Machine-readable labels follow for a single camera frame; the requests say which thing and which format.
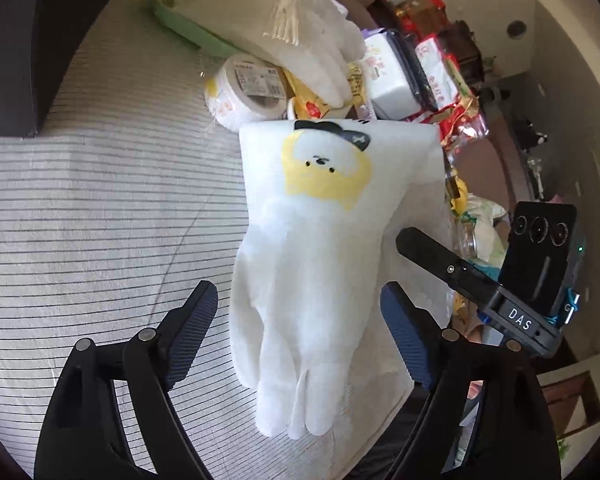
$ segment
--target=screw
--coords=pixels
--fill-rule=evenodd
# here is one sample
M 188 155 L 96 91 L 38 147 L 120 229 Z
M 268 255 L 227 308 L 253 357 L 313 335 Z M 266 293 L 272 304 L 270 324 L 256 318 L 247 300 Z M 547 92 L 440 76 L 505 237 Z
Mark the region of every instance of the screw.
M 83 337 L 82 339 L 78 339 L 78 342 L 75 344 L 75 349 L 78 352 L 83 352 L 90 346 L 91 346 L 91 339 Z
M 522 346 L 515 339 L 509 339 L 507 341 L 507 348 L 512 352 L 520 352 L 522 350 Z
M 445 328 L 442 331 L 442 337 L 445 338 L 447 341 L 458 341 L 458 338 L 460 337 L 460 334 L 458 332 L 456 332 L 455 330 L 453 330 L 452 328 Z
M 151 341 L 155 337 L 155 330 L 153 328 L 143 328 L 138 332 L 138 339 L 140 341 Z

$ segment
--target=cartoon face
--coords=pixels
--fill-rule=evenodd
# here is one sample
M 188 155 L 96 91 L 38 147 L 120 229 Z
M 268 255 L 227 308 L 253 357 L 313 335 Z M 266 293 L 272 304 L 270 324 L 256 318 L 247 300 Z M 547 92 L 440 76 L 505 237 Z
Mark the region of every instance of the cartoon face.
M 371 161 L 364 152 L 369 137 L 343 132 L 334 123 L 297 121 L 296 127 L 304 123 L 309 127 L 295 130 L 282 145 L 286 193 L 336 200 L 352 209 L 371 180 Z

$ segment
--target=black cap print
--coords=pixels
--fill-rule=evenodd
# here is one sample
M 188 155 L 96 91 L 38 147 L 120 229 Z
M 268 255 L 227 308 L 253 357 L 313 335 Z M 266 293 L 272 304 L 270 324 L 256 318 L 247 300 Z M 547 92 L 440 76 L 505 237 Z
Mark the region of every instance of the black cap print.
M 371 137 L 362 132 L 354 132 L 352 130 L 343 130 L 339 124 L 330 123 L 329 121 L 296 121 L 294 130 L 322 130 L 335 134 L 347 142 L 353 144 L 361 152 L 364 152 L 371 142 Z

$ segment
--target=blue gripper pad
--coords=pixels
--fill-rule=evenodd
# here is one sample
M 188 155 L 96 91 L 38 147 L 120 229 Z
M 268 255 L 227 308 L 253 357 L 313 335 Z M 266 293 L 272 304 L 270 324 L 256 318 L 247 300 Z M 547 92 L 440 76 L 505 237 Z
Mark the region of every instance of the blue gripper pad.
M 202 281 L 184 305 L 171 310 L 160 323 L 158 346 L 162 346 L 161 354 L 166 351 L 163 383 L 167 391 L 187 376 L 217 309 L 216 286 Z
M 414 306 L 397 282 L 382 288 L 380 311 L 411 378 L 431 391 L 440 372 L 440 327 L 429 312 Z

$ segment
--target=green container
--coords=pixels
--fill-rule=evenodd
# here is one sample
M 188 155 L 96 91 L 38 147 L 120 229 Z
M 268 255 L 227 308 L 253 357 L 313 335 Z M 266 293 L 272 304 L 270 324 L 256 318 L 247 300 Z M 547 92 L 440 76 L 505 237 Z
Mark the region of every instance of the green container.
M 211 56 L 229 57 L 243 52 L 235 45 L 174 11 L 174 3 L 174 0 L 154 0 L 154 14 L 163 25 L 187 38 Z

